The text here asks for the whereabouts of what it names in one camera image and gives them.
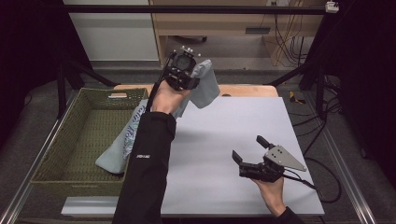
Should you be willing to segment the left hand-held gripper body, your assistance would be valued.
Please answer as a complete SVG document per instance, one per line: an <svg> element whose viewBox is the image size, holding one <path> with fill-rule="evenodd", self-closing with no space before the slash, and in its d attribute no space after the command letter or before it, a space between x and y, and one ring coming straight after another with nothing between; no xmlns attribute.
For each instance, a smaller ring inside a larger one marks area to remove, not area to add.
<svg viewBox="0 0 396 224"><path fill-rule="evenodd" d="M193 49L185 46L174 49L167 57L163 80L175 91L193 90L200 82L199 78L191 76L196 64Z"/></svg>

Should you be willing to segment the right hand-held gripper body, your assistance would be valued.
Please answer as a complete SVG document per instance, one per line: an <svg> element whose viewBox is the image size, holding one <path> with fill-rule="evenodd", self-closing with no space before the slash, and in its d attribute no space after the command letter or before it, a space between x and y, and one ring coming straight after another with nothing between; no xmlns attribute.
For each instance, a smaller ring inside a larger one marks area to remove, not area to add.
<svg viewBox="0 0 396 224"><path fill-rule="evenodd" d="M242 177L271 183L276 182L286 168L306 171L306 167L285 148L274 145L269 146L269 150L262 157L262 162L259 163L244 162L238 157L238 168Z"/></svg>

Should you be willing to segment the light blue printed garment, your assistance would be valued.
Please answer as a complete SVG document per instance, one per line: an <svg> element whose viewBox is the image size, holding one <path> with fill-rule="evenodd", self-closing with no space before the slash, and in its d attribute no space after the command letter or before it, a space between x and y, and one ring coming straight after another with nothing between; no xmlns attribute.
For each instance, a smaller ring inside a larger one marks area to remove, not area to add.
<svg viewBox="0 0 396 224"><path fill-rule="evenodd" d="M180 103L177 110L173 113L175 119L183 116L188 102L192 102L197 108L204 108L210 105L220 94L219 85L210 60L205 60L196 65L191 76L199 78L199 84L191 91L191 94ZM141 116L146 110L147 103L148 99L140 101L139 105L134 109L131 118L125 124L111 146L96 159L96 166L112 174L121 174L124 172L127 159L134 146L138 124Z"/></svg>

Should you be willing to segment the green woven basket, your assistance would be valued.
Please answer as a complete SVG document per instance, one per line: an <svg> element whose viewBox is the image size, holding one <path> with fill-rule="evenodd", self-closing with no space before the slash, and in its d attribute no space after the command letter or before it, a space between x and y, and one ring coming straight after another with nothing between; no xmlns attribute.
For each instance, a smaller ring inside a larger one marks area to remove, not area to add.
<svg viewBox="0 0 396 224"><path fill-rule="evenodd" d="M82 88L67 109L31 183L60 197L119 195L124 177L111 174L95 161L147 97L145 89Z"/></svg>

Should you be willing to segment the person's right hand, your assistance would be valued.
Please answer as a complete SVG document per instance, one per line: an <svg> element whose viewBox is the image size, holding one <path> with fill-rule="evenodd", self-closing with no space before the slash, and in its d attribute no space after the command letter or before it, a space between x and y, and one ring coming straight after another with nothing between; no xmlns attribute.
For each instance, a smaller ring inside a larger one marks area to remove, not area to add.
<svg viewBox="0 0 396 224"><path fill-rule="evenodd" d="M283 202L284 178L280 177L275 182L263 182L253 179L258 186L262 199L274 217L280 217L286 211L286 205Z"/></svg>

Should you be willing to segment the person's left hand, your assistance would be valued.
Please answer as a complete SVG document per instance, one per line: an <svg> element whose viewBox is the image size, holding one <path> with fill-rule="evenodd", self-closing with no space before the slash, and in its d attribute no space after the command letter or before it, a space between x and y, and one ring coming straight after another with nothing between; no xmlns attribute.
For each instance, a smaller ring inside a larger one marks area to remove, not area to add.
<svg viewBox="0 0 396 224"><path fill-rule="evenodd" d="M163 81L154 96L151 111L172 114L190 93L190 90L176 91L166 81Z"/></svg>

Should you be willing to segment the white table board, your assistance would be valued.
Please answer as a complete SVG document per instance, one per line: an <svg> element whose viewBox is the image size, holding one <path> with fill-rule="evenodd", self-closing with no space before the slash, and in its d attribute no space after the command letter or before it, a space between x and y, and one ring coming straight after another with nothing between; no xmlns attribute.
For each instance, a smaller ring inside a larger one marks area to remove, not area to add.
<svg viewBox="0 0 396 224"><path fill-rule="evenodd" d="M258 163L263 136L294 158L303 155L280 97L219 97L210 106L188 105L172 143L163 217L264 217L258 187L240 176L232 154Z"/></svg>

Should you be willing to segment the yellow black tape piece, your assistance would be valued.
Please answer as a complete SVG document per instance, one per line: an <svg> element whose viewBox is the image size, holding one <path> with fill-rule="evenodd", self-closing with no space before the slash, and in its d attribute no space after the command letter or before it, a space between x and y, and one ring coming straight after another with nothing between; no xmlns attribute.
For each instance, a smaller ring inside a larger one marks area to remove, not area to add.
<svg viewBox="0 0 396 224"><path fill-rule="evenodd" d="M296 104L300 104L300 105L304 105L306 104L306 100L303 99L297 99L294 91L290 91L290 102L291 103L296 103Z"/></svg>

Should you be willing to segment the wooden desk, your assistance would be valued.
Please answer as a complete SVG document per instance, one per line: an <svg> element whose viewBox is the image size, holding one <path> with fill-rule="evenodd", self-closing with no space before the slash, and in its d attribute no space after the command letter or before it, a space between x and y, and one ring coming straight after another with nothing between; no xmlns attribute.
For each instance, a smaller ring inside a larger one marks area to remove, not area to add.
<svg viewBox="0 0 396 224"><path fill-rule="evenodd" d="M152 6L324 7L326 0L148 0ZM158 37L171 35L260 36L273 65L291 58L290 41L313 37L321 15L162 14L152 15Z"/></svg>

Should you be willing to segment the white cabinet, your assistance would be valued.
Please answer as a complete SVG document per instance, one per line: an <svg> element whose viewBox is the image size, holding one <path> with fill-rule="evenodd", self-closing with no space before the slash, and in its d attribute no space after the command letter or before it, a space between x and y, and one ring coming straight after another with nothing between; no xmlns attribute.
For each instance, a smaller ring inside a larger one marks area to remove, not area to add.
<svg viewBox="0 0 396 224"><path fill-rule="evenodd" d="M148 13L70 13L91 61L158 61Z"/></svg>

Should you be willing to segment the black tripod stand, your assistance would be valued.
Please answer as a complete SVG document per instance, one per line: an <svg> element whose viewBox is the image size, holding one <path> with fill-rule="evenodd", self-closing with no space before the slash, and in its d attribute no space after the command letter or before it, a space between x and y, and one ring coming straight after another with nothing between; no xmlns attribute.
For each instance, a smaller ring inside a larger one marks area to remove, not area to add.
<svg viewBox="0 0 396 224"><path fill-rule="evenodd" d="M62 61L57 69L58 119L60 119L66 111L65 82L68 81L73 90L79 90L85 86L85 82L80 76L81 74L88 75L108 87L117 86L116 82L102 77L87 66L74 61Z"/></svg>

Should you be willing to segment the black metal frame bar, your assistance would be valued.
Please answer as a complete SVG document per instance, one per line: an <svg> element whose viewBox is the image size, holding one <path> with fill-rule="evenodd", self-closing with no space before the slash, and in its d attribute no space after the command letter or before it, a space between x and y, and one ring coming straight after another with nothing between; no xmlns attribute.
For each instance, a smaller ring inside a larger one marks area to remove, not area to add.
<svg viewBox="0 0 396 224"><path fill-rule="evenodd" d="M276 14L323 15L325 7L240 7L240 6L111 6L65 5L68 13L162 13L162 14Z"/></svg>

